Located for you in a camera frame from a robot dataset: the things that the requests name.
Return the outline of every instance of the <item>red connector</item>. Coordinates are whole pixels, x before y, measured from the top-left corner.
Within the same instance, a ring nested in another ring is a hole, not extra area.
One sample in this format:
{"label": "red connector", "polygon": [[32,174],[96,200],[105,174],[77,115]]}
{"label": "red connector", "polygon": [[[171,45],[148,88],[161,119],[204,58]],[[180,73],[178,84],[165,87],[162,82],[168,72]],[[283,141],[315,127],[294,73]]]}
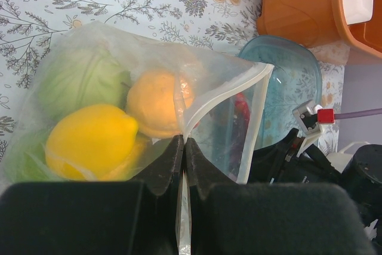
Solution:
{"label": "red connector", "polygon": [[334,124],[334,109],[321,109],[317,111],[319,124]]}

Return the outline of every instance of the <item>orange container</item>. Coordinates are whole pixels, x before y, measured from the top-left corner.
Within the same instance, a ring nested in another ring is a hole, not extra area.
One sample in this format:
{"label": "orange container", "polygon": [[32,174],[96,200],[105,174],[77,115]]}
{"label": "orange container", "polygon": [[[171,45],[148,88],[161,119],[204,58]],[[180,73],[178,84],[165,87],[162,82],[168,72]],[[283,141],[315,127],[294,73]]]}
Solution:
{"label": "orange container", "polygon": [[352,49],[348,63],[382,63],[382,0],[374,0],[370,21],[351,26],[342,0],[263,0],[257,29],[309,48],[342,40]]}

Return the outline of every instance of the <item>yellow lemon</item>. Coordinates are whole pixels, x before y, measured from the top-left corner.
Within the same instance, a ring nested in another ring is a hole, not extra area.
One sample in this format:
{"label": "yellow lemon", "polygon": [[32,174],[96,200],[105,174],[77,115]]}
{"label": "yellow lemon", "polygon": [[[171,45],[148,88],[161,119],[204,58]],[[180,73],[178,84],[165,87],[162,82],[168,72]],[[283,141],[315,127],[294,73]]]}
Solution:
{"label": "yellow lemon", "polygon": [[128,180],[138,174],[144,168],[139,166],[139,159],[151,144],[152,141],[148,137],[137,135],[130,154],[118,167],[102,176],[100,180]]}
{"label": "yellow lemon", "polygon": [[176,113],[193,103],[195,95],[188,82],[167,70],[148,70],[139,77],[127,95],[127,112],[139,124],[141,133],[156,139],[166,139],[180,134]]}
{"label": "yellow lemon", "polygon": [[45,147],[47,165],[66,179],[98,180],[126,160],[137,131],[137,121],[115,106],[84,107],[54,127]]}

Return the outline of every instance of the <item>gray surface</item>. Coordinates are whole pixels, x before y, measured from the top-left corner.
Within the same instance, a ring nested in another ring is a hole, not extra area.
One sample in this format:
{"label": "gray surface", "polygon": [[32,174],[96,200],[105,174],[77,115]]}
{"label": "gray surface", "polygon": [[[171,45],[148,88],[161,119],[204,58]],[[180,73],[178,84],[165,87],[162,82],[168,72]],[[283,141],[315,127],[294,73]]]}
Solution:
{"label": "gray surface", "polygon": [[[346,66],[342,99],[342,113],[382,107],[382,65]],[[338,150],[354,141],[382,145],[382,115],[343,119],[340,127]]]}

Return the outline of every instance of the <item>green vegetable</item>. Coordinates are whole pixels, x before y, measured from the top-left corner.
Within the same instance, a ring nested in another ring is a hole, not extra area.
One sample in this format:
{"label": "green vegetable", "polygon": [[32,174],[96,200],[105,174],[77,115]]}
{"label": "green vegetable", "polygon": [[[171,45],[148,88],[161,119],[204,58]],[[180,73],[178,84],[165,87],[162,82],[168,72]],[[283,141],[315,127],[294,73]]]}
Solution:
{"label": "green vegetable", "polygon": [[5,176],[11,183],[62,180],[45,163],[45,142],[49,131],[37,131],[12,141],[3,159]]}
{"label": "green vegetable", "polygon": [[38,99],[56,121],[94,104],[123,109],[131,86],[130,73],[103,47],[65,51],[42,73]]}

